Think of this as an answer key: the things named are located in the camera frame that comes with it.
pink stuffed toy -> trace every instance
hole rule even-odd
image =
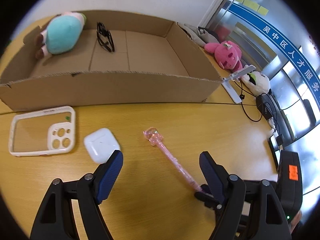
[[[242,69],[242,52],[239,46],[232,41],[222,43],[207,43],[204,46],[205,51],[214,54],[216,61],[222,69],[230,69],[232,72]]]

power adapter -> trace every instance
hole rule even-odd
[[[272,103],[269,102],[270,99],[268,96],[260,95],[256,98],[256,105],[260,113],[263,115],[263,117],[268,121],[271,117],[273,117],[272,112],[275,112],[275,109],[272,108]]]

teal stuffed toy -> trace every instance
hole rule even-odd
[[[77,43],[86,20],[84,14],[77,12],[65,12],[53,18],[47,28],[35,38],[37,46],[43,45],[36,52],[36,58],[71,50]]]

orange label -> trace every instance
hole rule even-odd
[[[289,179],[298,180],[298,167],[295,165],[289,165]]]

cardboard box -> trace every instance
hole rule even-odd
[[[221,84],[216,69],[175,22],[118,11],[83,11],[87,17],[75,47],[36,60],[34,37],[0,77],[0,98],[12,110],[119,103],[202,102]],[[115,44],[97,42],[103,22]]]

